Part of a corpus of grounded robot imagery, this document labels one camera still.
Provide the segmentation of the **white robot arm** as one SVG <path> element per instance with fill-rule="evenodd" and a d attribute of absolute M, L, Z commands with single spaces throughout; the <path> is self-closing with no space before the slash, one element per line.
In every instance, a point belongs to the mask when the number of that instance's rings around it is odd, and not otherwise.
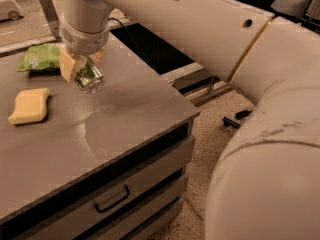
<path fill-rule="evenodd" d="M 214 169 L 205 239 L 320 240 L 318 35 L 234 0 L 100 1 L 256 106 Z"/>

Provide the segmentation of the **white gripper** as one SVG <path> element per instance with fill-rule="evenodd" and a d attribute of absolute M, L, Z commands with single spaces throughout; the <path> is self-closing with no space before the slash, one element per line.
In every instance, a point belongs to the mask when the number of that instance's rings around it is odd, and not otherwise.
<path fill-rule="evenodd" d="M 109 30 L 109 26 L 106 25 L 98 33 L 81 32 L 71 26 L 64 16 L 61 16 L 60 36 L 67 47 L 63 46 L 60 49 L 60 72 L 68 83 L 75 79 L 75 75 L 84 65 L 83 58 L 78 55 L 90 55 L 89 58 L 95 65 L 101 62 L 104 53 L 103 47 L 108 40 Z"/>

